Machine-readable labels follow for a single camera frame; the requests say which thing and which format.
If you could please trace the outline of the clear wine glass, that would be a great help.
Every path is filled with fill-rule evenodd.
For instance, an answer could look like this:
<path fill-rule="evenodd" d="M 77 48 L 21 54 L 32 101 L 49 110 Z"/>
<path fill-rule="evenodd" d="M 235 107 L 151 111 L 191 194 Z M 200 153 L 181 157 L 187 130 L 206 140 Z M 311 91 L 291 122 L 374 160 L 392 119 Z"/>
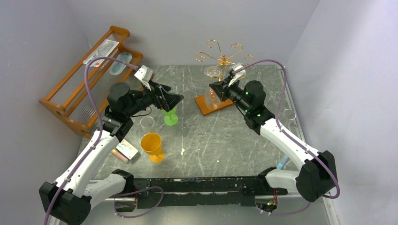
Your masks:
<path fill-rule="evenodd" d="M 210 78 L 216 78 L 218 81 L 221 81 L 223 76 L 222 69 L 218 66 L 209 66 L 205 68 L 204 74 Z M 210 87 L 208 87 L 205 92 L 205 102 L 207 108 L 210 110 L 218 109 L 221 104 L 216 92 Z"/>

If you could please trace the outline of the green plastic wine glass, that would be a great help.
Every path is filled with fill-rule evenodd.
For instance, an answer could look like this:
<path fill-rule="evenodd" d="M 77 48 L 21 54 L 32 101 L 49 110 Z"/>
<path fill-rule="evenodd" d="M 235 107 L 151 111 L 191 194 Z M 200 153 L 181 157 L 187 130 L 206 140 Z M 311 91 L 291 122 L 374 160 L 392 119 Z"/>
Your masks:
<path fill-rule="evenodd" d="M 177 106 L 171 109 L 169 112 L 162 110 L 164 114 L 164 123 L 168 126 L 174 126 L 178 122 L 178 116 L 176 115 Z"/>

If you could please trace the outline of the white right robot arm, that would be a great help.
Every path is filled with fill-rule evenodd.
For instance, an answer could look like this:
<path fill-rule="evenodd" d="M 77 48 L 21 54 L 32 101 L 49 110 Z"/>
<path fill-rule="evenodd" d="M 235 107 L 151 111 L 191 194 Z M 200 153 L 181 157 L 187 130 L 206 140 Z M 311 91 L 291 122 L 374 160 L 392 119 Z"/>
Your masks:
<path fill-rule="evenodd" d="M 266 93 L 259 81 L 250 81 L 242 89 L 239 83 L 214 82 L 209 87 L 221 101 L 231 100 L 240 110 L 246 125 L 282 150 L 298 171 L 269 169 L 258 181 L 258 189 L 270 194 L 275 188 L 298 191 L 308 202 L 315 202 L 337 187 L 335 157 L 329 151 L 320 152 L 283 126 L 264 105 Z"/>

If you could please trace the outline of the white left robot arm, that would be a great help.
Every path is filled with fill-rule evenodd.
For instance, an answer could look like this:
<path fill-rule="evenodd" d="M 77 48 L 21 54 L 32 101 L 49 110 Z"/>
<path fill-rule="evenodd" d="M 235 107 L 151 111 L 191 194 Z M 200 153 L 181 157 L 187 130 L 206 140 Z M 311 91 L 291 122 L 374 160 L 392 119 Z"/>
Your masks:
<path fill-rule="evenodd" d="M 79 225 L 103 200 L 134 194 L 134 176 L 120 169 L 100 182 L 91 184 L 90 180 L 128 134 L 133 126 L 132 117 L 150 106 L 170 111 L 183 99 L 183 95 L 172 93 L 169 86 L 153 81 L 141 91 L 131 90 L 124 82 L 113 84 L 105 114 L 99 116 L 99 125 L 86 148 L 60 177 L 43 183 L 39 189 L 46 213 L 44 224 L 54 217 L 69 225 Z"/>

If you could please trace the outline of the orange plastic wine glass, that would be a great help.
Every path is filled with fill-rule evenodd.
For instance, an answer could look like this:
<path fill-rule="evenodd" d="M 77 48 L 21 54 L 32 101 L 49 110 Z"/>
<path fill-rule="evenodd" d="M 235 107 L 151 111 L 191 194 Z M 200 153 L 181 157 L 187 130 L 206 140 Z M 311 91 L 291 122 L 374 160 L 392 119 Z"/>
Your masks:
<path fill-rule="evenodd" d="M 141 139 L 140 145 L 153 163 L 160 163 L 164 160 L 165 152 L 162 148 L 162 139 L 157 133 L 146 134 Z"/>

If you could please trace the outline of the orange wooden shelf rack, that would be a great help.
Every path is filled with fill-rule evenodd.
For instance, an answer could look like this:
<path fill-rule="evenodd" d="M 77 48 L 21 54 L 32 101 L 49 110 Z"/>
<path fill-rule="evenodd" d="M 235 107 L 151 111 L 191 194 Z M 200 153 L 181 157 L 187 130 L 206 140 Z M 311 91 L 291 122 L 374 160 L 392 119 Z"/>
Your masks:
<path fill-rule="evenodd" d="M 138 65 L 143 58 L 143 54 L 128 48 L 124 40 L 130 36 L 130 32 L 118 26 L 110 26 L 109 30 L 99 39 L 99 41 L 80 59 L 76 65 L 61 79 L 61 81 L 44 97 L 40 103 L 52 114 L 60 119 L 77 135 L 91 138 L 91 129 L 96 127 L 98 116 L 88 97 L 84 71 L 86 65 L 83 61 L 97 48 L 105 39 L 120 42 L 112 58 L 116 58 L 122 52 L 132 54 L 133 65 Z M 124 82 L 129 77 L 133 77 L 136 72 L 130 67 L 126 67 L 121 74 L 111 75 L 108 69 L 112 61 L 99 60 L 93 63 L 88 70 L 88 86 L 98 110 L 102 112 L 106 106 L 109 88 L 117 82 Z"/>

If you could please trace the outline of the clear glass tumbler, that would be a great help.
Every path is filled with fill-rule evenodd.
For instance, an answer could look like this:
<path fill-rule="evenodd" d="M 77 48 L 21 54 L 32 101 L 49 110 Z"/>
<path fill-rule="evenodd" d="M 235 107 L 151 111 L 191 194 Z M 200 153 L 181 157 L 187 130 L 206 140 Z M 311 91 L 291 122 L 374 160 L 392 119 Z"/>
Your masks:
<path fill-rule="evenodd" d="M 141 120 L 140 120 L 140 125 L 142 127 L 142 129 L 146 132 L 151 132 L 151 130 L 153 130 L 154 125 L 155 125 L 155 120 L 153 117 L 151 116 L 144 116 Z"/>

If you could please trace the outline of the blue white blister pack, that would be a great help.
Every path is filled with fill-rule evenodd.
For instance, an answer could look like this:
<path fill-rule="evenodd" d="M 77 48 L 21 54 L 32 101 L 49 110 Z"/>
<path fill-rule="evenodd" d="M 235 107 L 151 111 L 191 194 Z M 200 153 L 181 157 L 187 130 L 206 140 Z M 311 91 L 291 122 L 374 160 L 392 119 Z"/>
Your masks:
<path fill-rule="evenodd" d="M 122 52 L 120 53 L 117 57 L 118 60 L 123 61 L 123 62 L 130 62 L 132 60 L 132 54 L 129 52 Z M 123 63 L 120 63 L 118 61 L 114 61 L 111 65 L 111 67 L 108 69 L 108 72 L 111 75 L 119 75 L 122 73 L 122 71 L 126 68 L 126 65 Z"/>

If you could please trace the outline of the small printed cardboard box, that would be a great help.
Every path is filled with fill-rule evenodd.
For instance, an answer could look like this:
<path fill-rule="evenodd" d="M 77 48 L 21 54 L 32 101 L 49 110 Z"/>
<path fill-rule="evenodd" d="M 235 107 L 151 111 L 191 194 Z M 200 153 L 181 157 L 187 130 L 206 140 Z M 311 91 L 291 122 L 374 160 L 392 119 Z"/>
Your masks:
<path fill-rule="evenodd" d="M 138 149 L 133 145 L 131 145 L 125 139 L 123 139 L 116 146 L 116 148 L 114 148 L 111 151 L 111 153 L 125 164 L 133 162 L 135 159 L 137 159 L 140 156 L 140 152 L 138 151 Z"/>

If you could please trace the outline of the white printed package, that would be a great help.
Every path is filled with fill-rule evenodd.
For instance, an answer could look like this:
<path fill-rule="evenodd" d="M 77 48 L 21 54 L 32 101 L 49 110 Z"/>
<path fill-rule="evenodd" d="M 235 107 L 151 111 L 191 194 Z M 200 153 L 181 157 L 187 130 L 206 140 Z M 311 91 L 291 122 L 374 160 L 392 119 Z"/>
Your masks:
<path fill-rule="evenodd" d="M 90 61 L 98 57 L 110 57 L 115 52 L 120 42 L 105 39 L 93 52 L 83 61 L 84 65 L 87 65 Z"/>

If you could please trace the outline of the small clear glass cup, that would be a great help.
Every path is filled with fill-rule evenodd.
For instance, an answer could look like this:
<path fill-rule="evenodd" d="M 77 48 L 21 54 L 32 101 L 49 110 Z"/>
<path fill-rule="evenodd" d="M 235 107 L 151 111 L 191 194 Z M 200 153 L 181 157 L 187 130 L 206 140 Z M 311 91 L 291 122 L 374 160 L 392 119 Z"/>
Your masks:
<path fill-rule="evenodd" d="M 284 109 L 282 115 L 286 120 L 290 121 L 295 120 L 297 117 L 296 113 L 292 109 Z"/>

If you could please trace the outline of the light blue tape piece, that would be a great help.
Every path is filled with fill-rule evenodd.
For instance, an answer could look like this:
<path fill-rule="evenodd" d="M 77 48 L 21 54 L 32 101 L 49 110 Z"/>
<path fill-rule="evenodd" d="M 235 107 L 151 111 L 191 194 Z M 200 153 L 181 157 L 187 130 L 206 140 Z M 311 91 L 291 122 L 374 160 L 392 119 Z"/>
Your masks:
<path fill-rule="evenodd" d="M 282 170 L 284 168 L 284 166 L 286 165 L 286 163 L 288 162 L 288 160 L 289 160 L 289 157 L 288 157 L 288 155 L 285 154 L 280 159 L 280 161 L 277 163 L 276 168 L 279 169 L 279 170 Z"/>

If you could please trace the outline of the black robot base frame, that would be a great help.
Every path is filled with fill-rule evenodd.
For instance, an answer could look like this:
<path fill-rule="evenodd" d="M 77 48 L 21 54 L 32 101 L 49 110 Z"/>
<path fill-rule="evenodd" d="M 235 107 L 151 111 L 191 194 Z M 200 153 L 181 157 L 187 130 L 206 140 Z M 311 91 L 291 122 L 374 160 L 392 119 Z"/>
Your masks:
<path fill-rule="evenodd" d="M 264 174 L 196 178 L 134 178 L 114 196 L 137 197 L 139 209 L 169 206 L 229 205 L 254 207 L 257 196 L 287 195 L 272 188 Z"/>

